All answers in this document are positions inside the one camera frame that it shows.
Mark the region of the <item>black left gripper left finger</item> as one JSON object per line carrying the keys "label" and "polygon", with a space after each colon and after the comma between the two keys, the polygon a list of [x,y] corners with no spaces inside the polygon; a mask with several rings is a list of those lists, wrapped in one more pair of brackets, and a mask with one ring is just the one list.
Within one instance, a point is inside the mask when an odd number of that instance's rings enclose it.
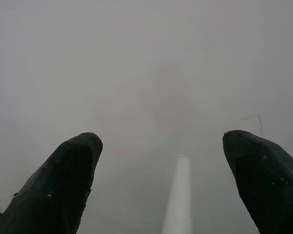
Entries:
{"label": "black left gripper left finger", "polygon": [[61,143],[0,212],[0,234],[75,234],[102,150],[92,132]]}

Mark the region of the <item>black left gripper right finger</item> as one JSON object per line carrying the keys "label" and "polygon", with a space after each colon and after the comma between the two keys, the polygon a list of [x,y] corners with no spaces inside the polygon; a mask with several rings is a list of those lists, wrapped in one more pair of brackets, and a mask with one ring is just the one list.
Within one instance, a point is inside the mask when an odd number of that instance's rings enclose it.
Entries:
{"label": "black left gripper right finger", "polygon": [[293,234],[293,158],[243,130],[224,133],[223,150],[240,198],[261,234]]}

